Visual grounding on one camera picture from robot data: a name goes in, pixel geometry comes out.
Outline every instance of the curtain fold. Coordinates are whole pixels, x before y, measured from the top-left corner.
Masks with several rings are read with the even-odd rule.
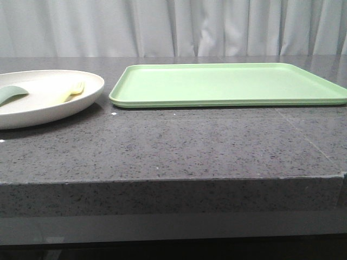
[[[347,54],[347,0],[0,0],[1,57]]]

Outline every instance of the tray rim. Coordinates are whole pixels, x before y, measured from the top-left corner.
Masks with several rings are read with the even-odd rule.
[[[327,99],[240,99],[240,100],[163,100],[163,101],[123,101],[114,98],[112,95],[117,90],[125,76],[135,69],[155,68],[170,69],[170,68],[250,68],[250,67],[265,67],[265,68],[286,68],[294,70],[294,72],[304,73],[309,79],[319,80],[329,84],[338,92],[345,92],[345,97],[342,98],[327,98]],[[323,77],[320,77],[310,71],[302,69],[298,66],[282,62],[248,62],[248,63],[174,63],[174,64],[135,64],[126,67],[122,75],[114,85],[113,89],[108,95],[111,102],[122,108],[168,108],[168,107],[232,107],[232,106],[332,106],[332,105],[345,105],[347,104],[347,89],[333,83]]]

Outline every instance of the gray countertop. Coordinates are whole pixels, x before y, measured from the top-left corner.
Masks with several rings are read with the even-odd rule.
[[[0,131],[0,216],[325,210],[347,206],[347,107],[120,109],[127,66],[285,62],[347,87],[347,56],[0,58],[0,73],[105,79],[87,109]]]

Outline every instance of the dark floor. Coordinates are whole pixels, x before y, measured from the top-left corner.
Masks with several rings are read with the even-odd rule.
[[[347,234],[299,237],[0,246],[0,260],[347,259]]]

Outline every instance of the green spoon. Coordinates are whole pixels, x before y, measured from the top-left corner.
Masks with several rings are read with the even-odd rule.
[[[22,98],[29,94],[24,88],[18,86],[6,86],[0,88],[0,106]]]

